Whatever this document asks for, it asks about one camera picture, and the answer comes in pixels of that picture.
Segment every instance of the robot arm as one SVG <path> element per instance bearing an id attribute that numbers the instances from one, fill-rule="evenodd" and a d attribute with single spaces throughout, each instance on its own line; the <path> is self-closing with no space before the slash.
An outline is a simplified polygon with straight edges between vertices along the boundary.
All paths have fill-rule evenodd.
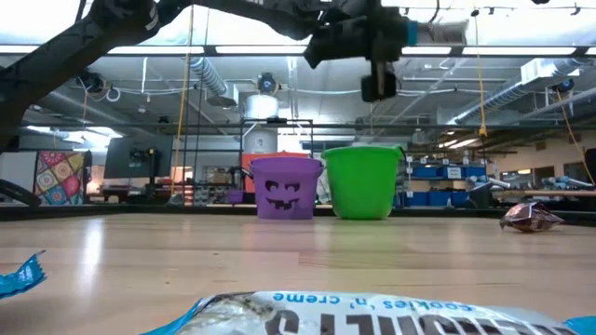
<path id="1" fill-rule="evenodd" d="M 296 40 L 312 35 L 305 57 L 313 68 L 323 60 L 365 57 L 372 64 L 371 75 L 362 81 L 366 101 L 395 96 L 395 75 L 387 63 L 412 42 L 412 29 L 428 30 L 404 19 L 396 8 L 381 7 L 380 0 L 95 0 L 85 18 L 0 69 L 0 150 L 17 133 L 31 104 L 112 48 L 155 36 L 191 5 L 259 20 Z"/>

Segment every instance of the yellow cable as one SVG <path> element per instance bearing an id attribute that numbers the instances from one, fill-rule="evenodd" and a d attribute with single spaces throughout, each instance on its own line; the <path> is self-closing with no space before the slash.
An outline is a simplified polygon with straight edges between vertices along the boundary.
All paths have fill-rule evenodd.
<path id="1" fill-rule="evenodd" d="M 478 16 L 474 17 L 474 25 L 476 26 L 476 45 L 479 45 Z M 482 65 L 480 48 L 478 48 L 476 67 L 478 68 L 478 83 L 481 89 L 481 128 L 478 130 L 478 133 L 481 137 L 488 137 L 488 133 L 486 131 L 486 116 L 484 113 L 484 84 L 482 83 Z"/>
<path id="2" fill-rule="evenodd" d="M 561 92 L 559 92 L 558 89 L 555 89 L 555 91 L 557 92 L 557 98 L 559 99 L 559 101 L 563 101 L 563 99 L 561 98 Z M 589 173 L 588 163 L 586 163 L 586 153 L 577 143 L 576 135 L 574 135 L 574 132 L 571 129 L 571 125 L 569 124 L 569 119 L 567 118 L 567 111 L 565 111 L 565 105 L 561 106 L 561 108 L 562 108 L 562 117 L 565 119 L 565 124 L 567 125 L 567 129 L 569 130 L 569 135 L 571 135 L 571 140 L 573 140 L 574 144 L 576 145 L 577 150 L 581 154 L 581 161 L 582 161 L 582 163 L 584 163 L 584 168 L 586 169 L 586 172 L 588 173 L 589 181 L 592 184 L 596 185 L 596 182 L 594 182 L 594 179 L 592 178 L 591 173 Z"/>
<path id="3" fill-rule="evenodd" d="M 176 135 L 176 151 L 174 155 L 174 175 L 171 178 L 170 194 L 174 195 L 174 183 L 176 181 L 176 171 L 178 167 L 178 156 L 180 153 L 180 137 L 183 130 L 183 114 L 184 114 L 184 102 L 186 101 L 186 91 L 188 91 L 188 67 L 190 66 L 190 46 L 192 46 L 193 36 L 193 24 L 195 21 L 195 7 L 190 6 L 190 20 L 188 21 L 188 42 L 186 45 L 189 47 L 184 57 L 184 81 L 183 81 L 183 94 L 180 99 L 180 115 L 178 117 L 178 134 Z"/>

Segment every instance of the fluorescent light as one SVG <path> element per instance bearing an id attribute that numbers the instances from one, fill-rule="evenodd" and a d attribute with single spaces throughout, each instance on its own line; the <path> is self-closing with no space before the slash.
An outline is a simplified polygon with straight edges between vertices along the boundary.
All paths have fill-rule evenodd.
<path id="1" fill-rule="evenodd" d="M 305 46 L 222 46 L 215 47 L 220 54 L 303 54 Z"/>
<path id="2" fill-rule="evenodd" d="M 108 148 L 105 147 L 98 147 L 98 148 L 74 148 L 73 151 L 86 153 L 87 151 L 91 151 L 92 153 L 105 153 L 108 151 Z"/>
<path id="3" fill-rule="evenodd" d="M 87 127 L 87 129 L 94 131 L 96 133 L 108 136 L 112 139 L 119 139 L 122 137 L 122 135 L 113 131 L 110 127 Z"/>
<path id="4" fill-rule="evenodd" d="M 471 139 L 471 140 L 465 140 L 465 141 L 460 141 L 459 143 L 452 145 L 450 149 L 457 149 L 457 148 L 461 148 L 461 147 L 465 147 L 467 145 L 470 145 L 471 143 L 477 141 L 478 139 Z"/>
<path id="5" fill-rule="evenodd" d="M 448 55 L 451 47 L 404 47 L 401 54 L 407 55 Z"/>
<path id="6" fill-rule="evenodd" d="M 0 46 L 0 54 L 28 54 L 38 46 Z M 188 47 L 188 46 L 170 46 L 170 47 L 153 47 L 153 46 L 135 46 L 135 47 L 115 47 L 108 51 L 109 55 L 185 55 L 203 54 L 205 49 L 203 47 Z"/>
<path id="7" fill-rule="evenodd" d="M 85 143 L 85 140 L 81 137 L 81 134 L 78 132 L 71 132 L 68 134 L 68 137 L 64 139 L 64 141 L 71 141 L 79 144 Z"/>
<path id="8" fill-rule="evenodd" d="M 30 53 L 38 46 L 0 46 L 0 53 L 20 54 Z"/>
<path id="9" fill-rule="evenodd" d="M 27 129 L 32 130 L 32 131 L 37 131 L 37 132 L 43 132 L 43 133 L 51 133 L 52 132 L 50 127 L 27 126 Z"/>
<path id="10" fill-rule="evenodd" d="M 136 47 L 115 47 L 108 51 L 110 55 L 185 55 L 202 54 L 205 50 L 203 47 L 188 47 L 188 46 L 171 46 L 171 47 L 151 47 L 151 46 L 136 46 Z"/>
<path id="11" fill-rule="evenodd" d="M 454 145 L 457 143 L 457 140 L 453 140 L 453 141 L 446 141 L 445 143 L 441 143 L 439 144 L 440 148 L 449 148 L 450 145 Z"/>
<path id="12" fill-rule="evenodd" d="M 575 47 L 465 47 L 464 55 L 483 56 L 534 56 L 534 55 L 571 55 Z"/>

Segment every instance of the table surface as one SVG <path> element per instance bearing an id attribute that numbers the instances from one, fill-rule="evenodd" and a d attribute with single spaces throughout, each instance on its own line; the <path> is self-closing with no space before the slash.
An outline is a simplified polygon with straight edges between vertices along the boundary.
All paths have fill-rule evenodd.
<path id="1" fill-rule="evenodd" d="M 501 231 L 497 220 L 259 221 L 124 214 L 0 222 L 0 273 L 40 249 L 47 281 L 0 301 L 2 334 L 131 334 L 201 297 L 379 292 L 596 314 L 596 230 Z"/>

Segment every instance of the patchwork quilt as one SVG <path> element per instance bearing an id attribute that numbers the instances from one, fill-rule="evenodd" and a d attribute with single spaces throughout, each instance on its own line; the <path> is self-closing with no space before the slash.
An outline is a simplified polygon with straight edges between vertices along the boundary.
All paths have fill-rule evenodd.
<path id="1" fill-rule="evenodd" d="M 35 169 L 35 195 L 46 205 L 82 205 L 85 154 L 39 152 Z"/>

